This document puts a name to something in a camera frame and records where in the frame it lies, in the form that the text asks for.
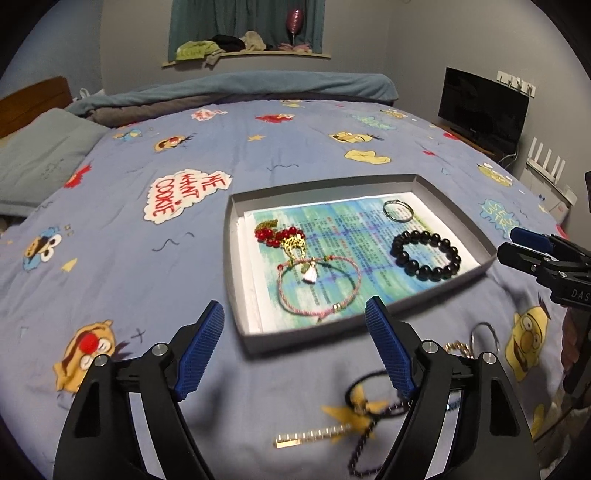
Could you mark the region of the teal folded blanket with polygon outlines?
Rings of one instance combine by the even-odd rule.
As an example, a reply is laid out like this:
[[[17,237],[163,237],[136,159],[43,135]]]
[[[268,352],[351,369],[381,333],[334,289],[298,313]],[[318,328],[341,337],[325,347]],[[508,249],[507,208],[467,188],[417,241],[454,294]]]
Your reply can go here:
[[[155,118],[191,107],[257,99],[339,99],[392,105],[399,99],[384,74],[256,70],[230,72],[157,85],[114,95],[92,95],[67,110],[114,124],[129,118]]]

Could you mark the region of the wooden window sill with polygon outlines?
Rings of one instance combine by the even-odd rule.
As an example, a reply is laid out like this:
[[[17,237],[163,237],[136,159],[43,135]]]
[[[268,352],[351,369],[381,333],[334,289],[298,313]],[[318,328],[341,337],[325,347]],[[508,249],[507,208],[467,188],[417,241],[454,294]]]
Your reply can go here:
[[[178,65],[188,65],[191,62],[205,62],[211,55],[206,56],[204,59],[189,59],[181,61],[166,61],[161,63],[161,69],[168,69],[176,67]],[[284,50],[269,50],[269,51],[239,51],[239,52],[224,52],[214,54],[214,64],[221,59],[232,59],[232,58],[256,58],[256,57],[294,57],[294,58],[310,58],[310,59],[323,59],[331,60],[332,55],[326,53],[315,53],[315,52],[304,52],[304,51],[284,51]]]

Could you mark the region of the teal window curtain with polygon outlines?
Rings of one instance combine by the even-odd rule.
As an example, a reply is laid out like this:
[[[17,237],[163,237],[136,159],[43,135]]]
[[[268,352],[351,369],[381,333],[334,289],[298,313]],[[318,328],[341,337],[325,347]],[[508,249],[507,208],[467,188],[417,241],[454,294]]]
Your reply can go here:
[[[253,30],[266,45],[289,43],[287,12],[300,8],[304,24],[296,44],[307,43],[312,52],[322,52],[324,1],[174,1],[171,7],[167,59],[174,60],[176,49],[187,41],[210,40],[216,34],[242,37]]]

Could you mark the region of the pink balloon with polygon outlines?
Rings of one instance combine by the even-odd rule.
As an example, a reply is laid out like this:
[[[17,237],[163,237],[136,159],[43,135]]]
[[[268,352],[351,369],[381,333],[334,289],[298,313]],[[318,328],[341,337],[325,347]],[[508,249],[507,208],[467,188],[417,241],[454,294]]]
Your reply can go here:
[[[291,9],[287,12],[286,30],[290,44],[294,45],[297,34],[301,31],[304,24],[304,11],[300,8]]]

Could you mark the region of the pearl gold hair pin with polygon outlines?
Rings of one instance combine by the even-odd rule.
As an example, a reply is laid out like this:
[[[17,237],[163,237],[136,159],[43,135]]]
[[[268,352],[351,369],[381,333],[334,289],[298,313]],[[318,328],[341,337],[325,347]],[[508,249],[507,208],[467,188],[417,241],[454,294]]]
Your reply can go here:
[[[277,434],[276,438],[273,439],[273,447],[283,449],[324,440],[332,441],[349,435],[352,430],[352,425],[345,423],[303,432]]]

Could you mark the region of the white wifi router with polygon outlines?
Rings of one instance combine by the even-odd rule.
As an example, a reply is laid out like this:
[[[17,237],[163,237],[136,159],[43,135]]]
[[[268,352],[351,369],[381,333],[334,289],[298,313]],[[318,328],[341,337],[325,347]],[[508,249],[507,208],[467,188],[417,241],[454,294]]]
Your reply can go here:
[[[558,225],[565,222],[578,200],[568,185],[560,185],[565,166],[565,159],[534,137],[520,177],[520,181],[538,198],[540,209],[549,213]]]

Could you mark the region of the black television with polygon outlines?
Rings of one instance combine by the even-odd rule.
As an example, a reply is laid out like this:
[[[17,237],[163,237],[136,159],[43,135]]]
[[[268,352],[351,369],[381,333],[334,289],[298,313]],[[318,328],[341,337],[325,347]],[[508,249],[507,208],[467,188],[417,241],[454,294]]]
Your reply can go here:
[[[447,67],[438,116],[476,142],[505,153],[516,151],[529,98],[498,82]]]

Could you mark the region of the green cloth on sill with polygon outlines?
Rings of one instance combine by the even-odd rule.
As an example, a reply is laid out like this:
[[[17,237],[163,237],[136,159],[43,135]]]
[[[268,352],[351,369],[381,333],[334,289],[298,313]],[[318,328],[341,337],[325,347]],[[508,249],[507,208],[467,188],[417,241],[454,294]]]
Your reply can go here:
[[[221,49],[214,41],[187,41],[176,49],[174,60],[176,62],[205,60],[209,56],[219,56],[222,53],[224,53],[224,49]]]

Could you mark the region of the beige cloth on sill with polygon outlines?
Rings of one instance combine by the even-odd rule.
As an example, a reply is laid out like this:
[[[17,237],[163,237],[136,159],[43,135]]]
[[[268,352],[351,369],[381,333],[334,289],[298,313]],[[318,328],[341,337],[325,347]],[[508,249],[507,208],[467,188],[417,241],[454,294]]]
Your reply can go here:
[[[245,46],[243,51],[245,52],[263,52],[266,51],[266,42],[263,41],[263,37],[256,31],[249,30],[245,32],[245,35],[240,37]]]

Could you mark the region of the white wall hook rack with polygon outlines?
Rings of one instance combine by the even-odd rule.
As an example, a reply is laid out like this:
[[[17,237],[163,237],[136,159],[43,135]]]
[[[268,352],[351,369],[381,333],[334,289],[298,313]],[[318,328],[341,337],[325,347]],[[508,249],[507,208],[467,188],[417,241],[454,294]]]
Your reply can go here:
[[[520,77],[498,70],[496,79],[498,83],[503,84],[513,90],[519,91],[530,98],[536,97],[536,86]]]

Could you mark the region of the pink cloth on sill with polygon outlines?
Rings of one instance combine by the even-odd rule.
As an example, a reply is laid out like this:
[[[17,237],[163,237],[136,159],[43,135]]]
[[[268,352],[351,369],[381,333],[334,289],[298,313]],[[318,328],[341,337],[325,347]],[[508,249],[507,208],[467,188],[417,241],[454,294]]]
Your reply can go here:
[[[295,52],[301,54],[311,54],[312,49],[311,46],[307,43],[304,44],[295,44],[291,45],[290,43],[280,43],[279,46],[276,47],[277,50],[283,52]]]

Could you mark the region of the thin silver bangle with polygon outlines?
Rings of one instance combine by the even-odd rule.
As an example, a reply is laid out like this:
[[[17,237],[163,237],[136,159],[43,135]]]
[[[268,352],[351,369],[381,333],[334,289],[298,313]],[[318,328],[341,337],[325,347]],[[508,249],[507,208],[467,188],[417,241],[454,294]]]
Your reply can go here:
[[[407,223],[414,219],[414,209],[406,202],[393,199],[383,204],[383,213],[386,217],[397,223]]]

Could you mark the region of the grey shallow cardboard tray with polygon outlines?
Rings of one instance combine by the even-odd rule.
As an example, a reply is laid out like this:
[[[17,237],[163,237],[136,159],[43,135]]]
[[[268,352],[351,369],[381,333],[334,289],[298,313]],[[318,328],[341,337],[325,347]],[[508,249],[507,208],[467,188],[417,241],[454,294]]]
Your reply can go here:
[[[460,258],[450,278],[422,280],[391,252],[403,233],[429,232]],[[232,195],[224,275],[250,354],[329,338],[363,325],[367,299],[400,312],[471,283],[496,249],[477,224],[418,175],[329,179]]]

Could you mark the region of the grey green pillow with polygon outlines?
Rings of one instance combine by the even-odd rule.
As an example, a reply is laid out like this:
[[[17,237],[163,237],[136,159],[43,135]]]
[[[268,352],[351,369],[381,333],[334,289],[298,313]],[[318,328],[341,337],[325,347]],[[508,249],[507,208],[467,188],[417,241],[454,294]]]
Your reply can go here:
[[[51,109],[1,147],[1,214],[27,217],[59,190],[108,129]]]

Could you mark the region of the blue green printed paper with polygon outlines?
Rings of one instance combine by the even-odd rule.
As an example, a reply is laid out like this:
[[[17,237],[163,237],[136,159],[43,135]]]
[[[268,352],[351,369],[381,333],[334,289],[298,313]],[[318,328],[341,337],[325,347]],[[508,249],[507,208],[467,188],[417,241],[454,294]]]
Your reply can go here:
[[[393,199],[414,209],[412,221],[397,223],[384,215],[383,204]],[[392,304],[436,287],[436,282],[412,277],[394,262],[391,245],[403,232],[428,231],[448,239],[461,258],[461,273],[480,265],[449,223],[413,192],[249,210],[236,225],[243,275],[249,280],[249,331],[256,334],[314,326],[318,312],[342,300],[352,302],[329,315],[329,322],[360,314],[374,295]],[[303,233],[307,246],[295,254],[321,259],[315,283],[304,282],[300,266],[284,269],[290,257],[283,248],[257,239],[256,226],[273,233]]]

